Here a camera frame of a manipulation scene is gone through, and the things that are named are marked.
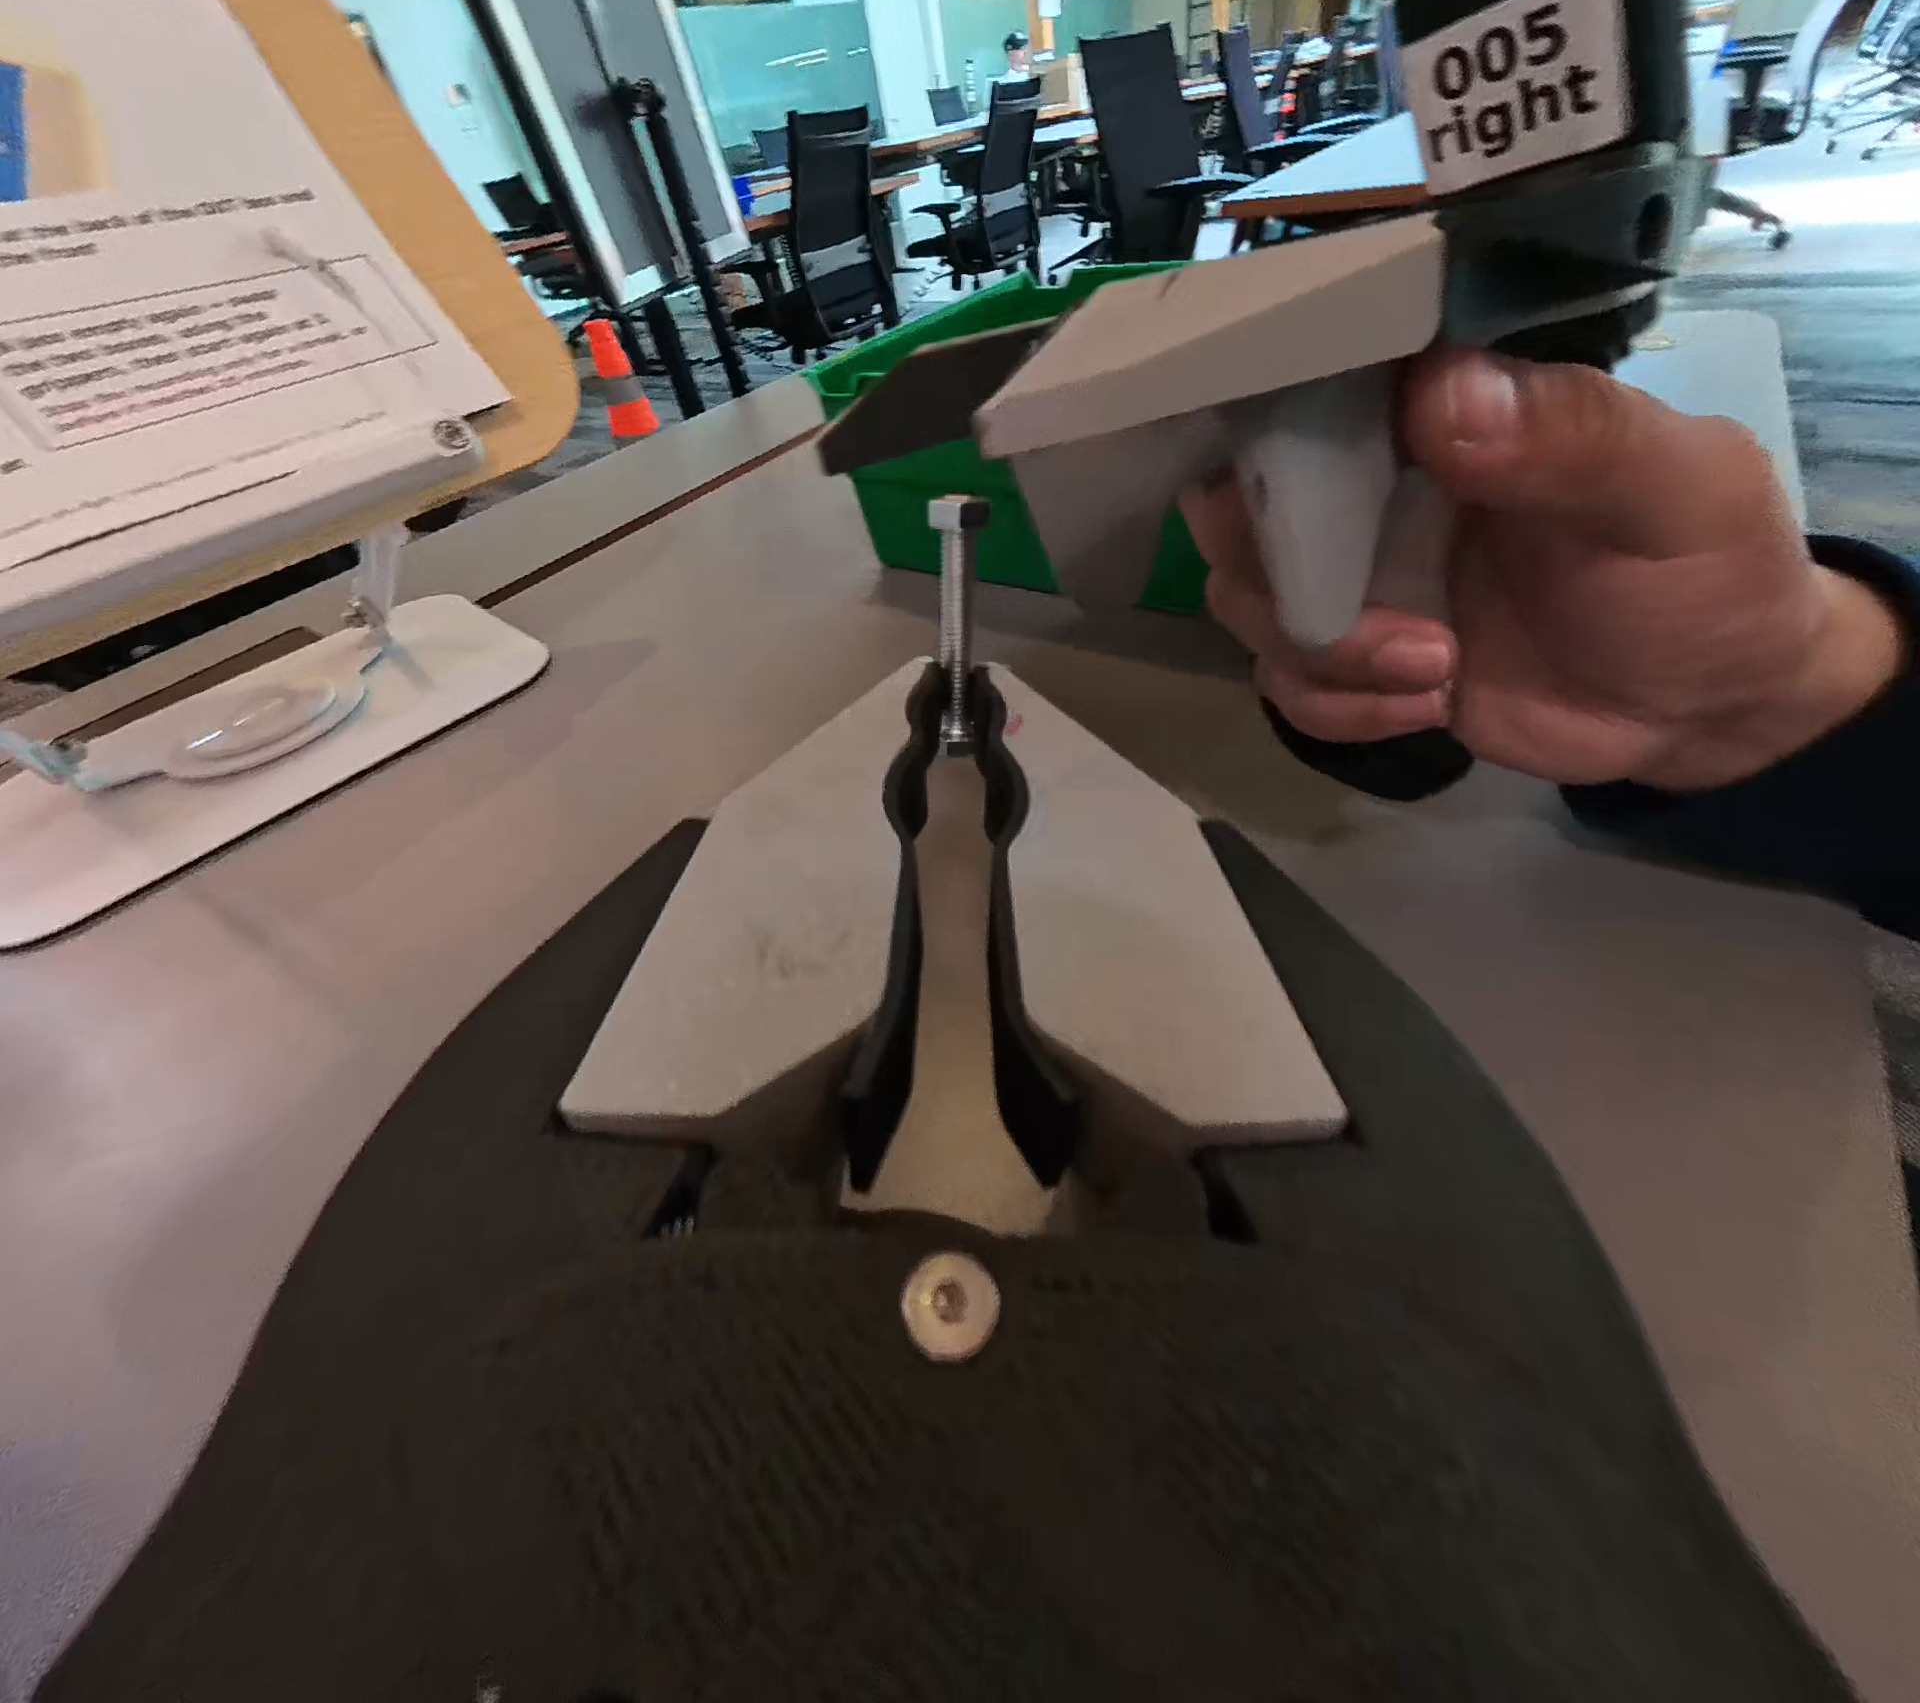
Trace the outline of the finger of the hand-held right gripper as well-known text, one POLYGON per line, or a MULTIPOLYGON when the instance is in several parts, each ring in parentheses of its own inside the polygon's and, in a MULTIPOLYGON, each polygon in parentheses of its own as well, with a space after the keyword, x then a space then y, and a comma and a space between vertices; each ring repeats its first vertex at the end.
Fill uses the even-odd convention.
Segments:
POLYGON ((1429 216, 1101 285, 977 408, 977 442, 1023 458, 1370 376, 1429 347, 1441 323, 1429 216))
POLYGON ((1050 331, 984 331, 932 338, 878 376, 829 431, 823 469, 851 476, 910 453, 970 442, 977 411, 1023 376, 1050 331))

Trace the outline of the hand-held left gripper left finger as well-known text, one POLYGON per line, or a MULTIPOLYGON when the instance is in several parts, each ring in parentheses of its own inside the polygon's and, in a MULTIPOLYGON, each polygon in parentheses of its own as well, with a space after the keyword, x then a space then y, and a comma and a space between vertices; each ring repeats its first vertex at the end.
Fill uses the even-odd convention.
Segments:
POLYGON ((907 663, 714 811, 560 1093, 563 1131, 843 1159, 875 1187, 917 1052, 938 716, 938 663, 907 663))

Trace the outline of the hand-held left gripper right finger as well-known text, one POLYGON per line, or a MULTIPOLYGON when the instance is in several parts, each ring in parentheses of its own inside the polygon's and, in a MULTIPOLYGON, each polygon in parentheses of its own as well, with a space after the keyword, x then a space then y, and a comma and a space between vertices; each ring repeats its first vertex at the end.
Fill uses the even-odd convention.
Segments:
POLYGON ((1322 1142, 1346 1108, 1199 819, 977 671, 997 1115, 1042 1187, 1071 1170, 1322 1142))

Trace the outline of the green plastic bin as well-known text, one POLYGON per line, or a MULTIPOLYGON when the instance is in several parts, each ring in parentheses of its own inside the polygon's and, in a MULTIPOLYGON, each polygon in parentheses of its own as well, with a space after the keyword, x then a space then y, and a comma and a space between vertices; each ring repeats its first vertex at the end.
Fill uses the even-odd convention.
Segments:
MULTIPOLYGON (((1094 292, 1158 274, 1158 270, 1167 270, 1167 263, 1084 263, 1050 292, 1034 270, 1014 270, 989 292, 938 305, 938 306, 807 369, 803 379, 816 384, 823 421, 843 422, 851 411, 851 401, 869 401, 917 347, 953 347, 953 338, 997 334, 997 331, 1056 323, 1094 292)), ((859 504, 878 565, 938 572, 938 531, 932 531, 927 507, 938 498, 970 487, 989 504, 989 526, 977 542, 977 581, 1014 585, 1014 590, 1049 590, 1049 599, 1056 590, 1014 469, 989 466, 970 437, 953 437, 953 422, 927 431, 907 453, 859 453, 843 466, 843 476, 851 484, 851 504, 859 504)), ((1167 615, 1204 609, 1204 562, 1194 554, 1194 531, 1175 507, 1159 516, 1158 565, 1149 565, 1134 604, 1167 609, 1167 615)))

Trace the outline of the steel bolt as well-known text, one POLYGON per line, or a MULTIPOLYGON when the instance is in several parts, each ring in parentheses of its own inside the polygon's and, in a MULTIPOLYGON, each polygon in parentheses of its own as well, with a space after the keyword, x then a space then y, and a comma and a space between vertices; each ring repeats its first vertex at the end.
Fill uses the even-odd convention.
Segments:
POLYGON ((977 531, 938 531, 938 615, 942 615, 942 756, 977 751, 970 671, 977 671, 977 531))

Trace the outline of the person's right hand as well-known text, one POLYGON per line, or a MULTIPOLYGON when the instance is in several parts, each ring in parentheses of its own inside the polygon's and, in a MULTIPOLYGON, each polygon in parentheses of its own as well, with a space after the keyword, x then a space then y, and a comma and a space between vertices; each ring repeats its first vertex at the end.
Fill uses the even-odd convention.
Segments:
POLYGON ((1548 782, 1721 790, 1910 663, 1896 599, 1810 562, 1731 421, 1593 369, 1429 347, 1396 422, 1453 504, 1445 615, 1370 604, 1343 642, 1299 650, 1235 476, 1179 498, 1219 630, 1311 740, 1460 736, 1548 782))

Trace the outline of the wood-top office table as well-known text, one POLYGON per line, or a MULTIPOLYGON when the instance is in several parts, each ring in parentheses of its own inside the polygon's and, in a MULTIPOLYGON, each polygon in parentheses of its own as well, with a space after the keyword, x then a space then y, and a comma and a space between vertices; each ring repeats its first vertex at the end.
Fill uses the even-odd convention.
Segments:
POLYGON ((1241 196, 1219 201, 1235 226, 1322 226, 1322 216, 1370 216, 1370 214, 1413 214, 1428 208, 1428 164, 1416 121, 1386 115, 1370 121, 1322 155, 1305 155, 1241 196))

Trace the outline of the black office chair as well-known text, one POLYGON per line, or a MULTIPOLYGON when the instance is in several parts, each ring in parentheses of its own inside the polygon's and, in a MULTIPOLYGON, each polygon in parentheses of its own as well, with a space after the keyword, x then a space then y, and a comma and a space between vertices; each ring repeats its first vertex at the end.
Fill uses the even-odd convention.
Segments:
POLYGON ((875 107, 788 107, 788 216, 763 233, 741 331, 793 369, 899 331, 885 208, 875 201, 875 107))
POLYGON ((1084 38, 1079 62, 1100 130, 1101 239, 1056 260, 1049 285, 1079 263, 1189 263, 1204 208, 1235 184, 1249 184, 1249 173, 1199 167, 1167 25, 1084 38))
POLYGON ((1042 130, 1042 87, 1006 75, 997 87, 977 196, 927 208, 938 239, 907 247, 907 260, 938 263, 953 292, 984 285, 997 270, 1042 274, 1042 214, 1034 214, 1034 130, 1042 130))

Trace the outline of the grey mesh office chair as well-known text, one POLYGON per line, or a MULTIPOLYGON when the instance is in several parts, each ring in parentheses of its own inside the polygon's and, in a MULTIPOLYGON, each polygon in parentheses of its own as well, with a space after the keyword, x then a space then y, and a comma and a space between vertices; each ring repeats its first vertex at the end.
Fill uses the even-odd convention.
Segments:
POLYGON ((1724 38, 1712 52, 1712 75, 1731 75, 1739 93, 1724 97, 1724 115, 1721 115, 1721 155, 1707 155, 1704 214, 1739 216, 1748 233, 1768 239, 1768 254, 1784 254, 1792 226, 1776 214, 1768 214, 1758 201, 1724 196, 1721 164, 1800 139, 1800 130, 1805 130, 1800 93, 1768 93, 1792 55, 1800 55, 1792 34, 1724 38))

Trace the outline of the orange traffic cone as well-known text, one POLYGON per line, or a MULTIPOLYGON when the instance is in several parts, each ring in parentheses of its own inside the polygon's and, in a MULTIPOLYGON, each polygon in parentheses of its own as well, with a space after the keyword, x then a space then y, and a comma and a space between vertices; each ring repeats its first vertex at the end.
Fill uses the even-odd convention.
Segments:
POLYGON ((654 437, 664 421, 654 421, 654 401, 650 401, 630 347, 621 347, 621 331, 608 318, 590 318, 583 347, 590 347, 583 390, 606 408, 608 437, 615 442, 654 437))

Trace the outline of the framed grey panel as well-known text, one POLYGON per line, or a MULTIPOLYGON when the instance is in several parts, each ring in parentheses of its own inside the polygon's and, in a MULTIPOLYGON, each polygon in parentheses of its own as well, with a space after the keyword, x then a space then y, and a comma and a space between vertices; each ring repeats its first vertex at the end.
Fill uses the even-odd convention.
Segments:
POLYGON ((753 233, 677 4, 471 0, 471 22, 606 318, 615 331, 641 318, 654 363, 696 421, 706 401, 666 318, 666 293, 696 292, 726 390, 747 401, 753 376, 720 270, 753 260, 753 233))

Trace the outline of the instruction sheet on stand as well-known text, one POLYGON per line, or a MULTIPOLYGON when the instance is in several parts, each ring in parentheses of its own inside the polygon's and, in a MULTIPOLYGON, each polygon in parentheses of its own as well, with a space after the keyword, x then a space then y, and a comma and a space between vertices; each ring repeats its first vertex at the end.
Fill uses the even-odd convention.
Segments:
POLYGON ((415 138, 412 107, 372 72, 372 52, 348 34, 336 0, 224 0, 224 4, 253 34, 253 47, 272 62, 272 75, 283 87, 283 97, 303 107, 323 155, 357 196, 357 208, 372 214, 384 247, 437 293, 437 306, 462 331, 462 338, 489 363, 489 376, 504 384, 504 401, 474 421, 474 437, 478 437, 474 469, 458 469, 406 504, 397 498, 357 504, 336 524, 283 531, 274 548, 208 562, 199 572, 188 572, 171 585, 139 585, 136 599, 61 615, 49 630, 8 635, 0 642, 8 678, 26 678, 80 642, 119 635, 136 623, 153 623, 164 609, 208 604, 210 590, 254 585, 283 565, 348 548, 368 526, 441 507, 471 487, 531 469, 544 453, 563 442, 563 431, 576 421, 576 376, 569 376, 563 338, 539 323, 504 254, 474 216, 462 184, 441 173, 441 164, 415 138))

